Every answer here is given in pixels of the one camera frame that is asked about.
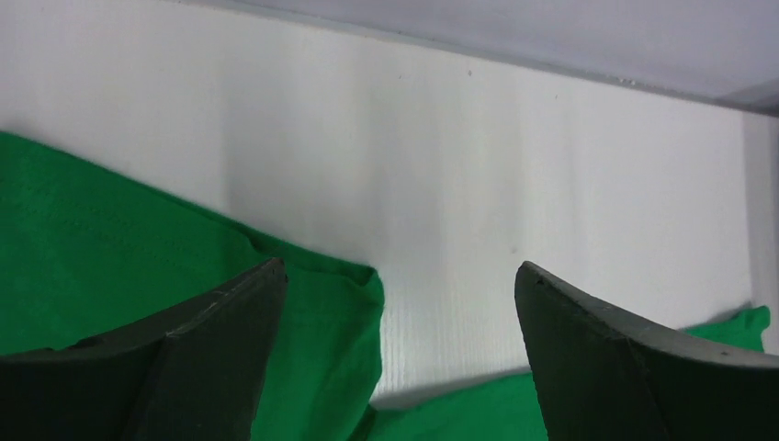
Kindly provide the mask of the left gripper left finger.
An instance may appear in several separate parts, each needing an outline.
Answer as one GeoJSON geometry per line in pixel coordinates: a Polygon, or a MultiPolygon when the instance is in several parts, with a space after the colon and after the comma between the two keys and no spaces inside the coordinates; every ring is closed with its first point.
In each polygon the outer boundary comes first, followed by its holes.
{"type": "Polygon", "coordinates": [[[288,290],[272,258],[136,322],[1,359],[4,440],[247,440],[288,290]]]}

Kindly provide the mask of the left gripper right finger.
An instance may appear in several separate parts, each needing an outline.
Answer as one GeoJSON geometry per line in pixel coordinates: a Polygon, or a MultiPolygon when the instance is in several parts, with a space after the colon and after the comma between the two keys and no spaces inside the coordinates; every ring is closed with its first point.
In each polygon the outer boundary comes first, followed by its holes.
{"type": "Polygon", "coordinates": [[[514,301],[552,440],[775,440],[778,359],[673,330],[524,262],[514,301]]]}

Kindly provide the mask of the green t shirt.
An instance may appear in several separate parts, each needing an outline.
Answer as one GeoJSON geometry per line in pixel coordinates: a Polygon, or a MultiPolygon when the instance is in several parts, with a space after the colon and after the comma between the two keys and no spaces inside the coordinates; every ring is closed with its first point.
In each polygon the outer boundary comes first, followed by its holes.
{"type": "MultiPolygon", "coordinates": [[[[552,440],[532,370],[409,410],[372,407],[384,306],[375,269],[1,136],[1,359],[136,322],[272,258],[288,290],[247,440],[552,440]]],[[[685,333],[763,353],[768,321],[759,308],[685,333]]]]}

